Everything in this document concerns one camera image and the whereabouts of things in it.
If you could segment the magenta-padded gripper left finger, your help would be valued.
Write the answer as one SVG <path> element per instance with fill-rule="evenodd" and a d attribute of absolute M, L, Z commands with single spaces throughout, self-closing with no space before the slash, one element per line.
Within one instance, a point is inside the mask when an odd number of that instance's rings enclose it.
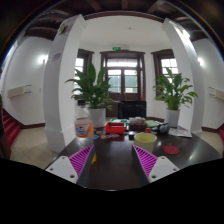
<path fill-rule="evenodd" d="M 95 148 L 90 145 L 71 156 L 60 156 L 48 168 L 47 171 L 74 184 L 85 184 Z"/>

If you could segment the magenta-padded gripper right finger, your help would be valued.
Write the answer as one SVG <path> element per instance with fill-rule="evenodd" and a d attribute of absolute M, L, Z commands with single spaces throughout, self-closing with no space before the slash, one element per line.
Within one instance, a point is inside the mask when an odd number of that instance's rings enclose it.
<path fill-rule="evenodd" d="M 157 157 L 136 145 L 132 146 L 132 157 L 142 183 L 155 182 L 179 170 L 166 156 Z"/>

